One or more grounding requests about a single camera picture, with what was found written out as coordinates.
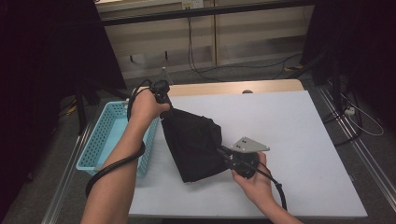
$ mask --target person's right hand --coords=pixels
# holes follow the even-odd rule
[[[260,162],[264,165],[267,164],[266,155],[259,152]],[[268,170],[261,164],[258,169],[262,170],[269,175]],[[265,205],[272,205],[275,203],[274,196],[271,190],[271,180],[256,172],[250,179],[245,179],[236,171],[232,170],[233,180],[244,190],[247,197],[256,204],[258,207]]]

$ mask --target hand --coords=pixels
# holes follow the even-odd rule
[[[258,155],[260,162],[266,165],[266,155],[262,152],[259,152]],[[268,170],[263,165],[259,164],[258,168],[269,175]],[[232,170],[232,174],[233,180],[244,190],[247,197],[255,203],[256,206],[263,207],[275,203],[270,179],[259,173],[256,173],[250,179],[245,179],[234,170]]]
[[[169,110],[169,104],[158,104],[154,95],[149,90],[141,91],[135,98],[132,105],[131,118],[148,124],[163,111]]]

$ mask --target gray carpet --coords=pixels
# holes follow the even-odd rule
[[[296,65],[299,61],[295,57],[287,61],[286,66]],[[279,60],[243,63],[247,66],[263,66],[267,64],[277,63]],[[207,73],[206,77],[214,77],[224,81],[243,81],[243,80],[263,80],[271,79],[279,74],[282,69],[282,64],[269,68],[220,68]],[[287,77],[290,73],[283,72],[278,78]],[[192,71],[184,71],[170,74],[175,84],[186,83],[206,83],[215,82],[215,80],[200,77]],[[140,83],[142,78],[135,78],[126,80],[129,88],[136,86]],[[319,114],[324,117],[330,113],[329,108],[325,105],[322,97],[312,82],[309,75],[301,77],[304,88],[309,90],[312,100],[317,107]],[[103,103],[110,101],[111,95],[99,92]],[[69,102],[70,99],[65,99],[64,104]],[[375,113],[371,110],[370,106],[359,99],[361,108],[375,117]],[[86,105],[88,119],[92,118],[97,106]],[[368,130],[376,130],[375,125],[367,118],[363,117],[364,127]],[[326,124],[329,136],[334,143],[342,142],[347,137],[342,132],[340,126],[336,121]],[[371,153],[380,164],[384,172],[389,176],[393,183],[396,182],[396,133],[387,129],[382,136],[371,136],[363,133],[361,139],[370,149]],[[3,224],[13,223],[40,223],[48,209],[50,200],[56,187],[61,179],[64,168],[71,155],[76,140],[78,138],[78,115],[74,113],[70,116],[63,116],[59,119],[58,126],[52,135],[45,157],[42,158],[39,165],[33,170],[33,180],[26,182],[18,198],[12,204]],[[363,205],[368,213],[368,217],[360,219],[316,219],[316,218],[301,218],[304,223],[396,223],[396,213],[389,205],[387,199],[382,194],[381,190],[372,179],[370,173],[362,163],[357,155],[355,149],[350,144],[345,144],[336,148],[341,160],[343,161],[346,170],[349,174],[356,177],[353,182],[358,194],[361,197]],[[57,223],[78,223],[83,207],[85,205],[84,188],[85,183],[88,181],[89,176],[82,172],[75,172],[70,190],[67,192],[67,198],[64,200],[64,206],[60,211]],[[130,223],[140,224],[157,224],[162,223],[158,218],[131,218]],[[166,219],[163,223],[259,223],[257,220],[186,220],[186,219]]]

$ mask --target black tripod leg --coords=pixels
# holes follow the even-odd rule
[[[78,112],[78,121],[79,121],[79,131],[78,135],[82,134],[82,131],[87,124],[87,118],[85,117],[85,110],[84,110],[84,102],[82,99],[82,92],[80,83],[76,82],[76,103],[77,103],[77,112]]]

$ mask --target silver metal bracket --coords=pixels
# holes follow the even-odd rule
[[[259,152],[259,151],[269,151],[270,148],[264,144],[256,142],[248,137],[242,137],[230,147],[230,150],[249,153],[249,152]]]

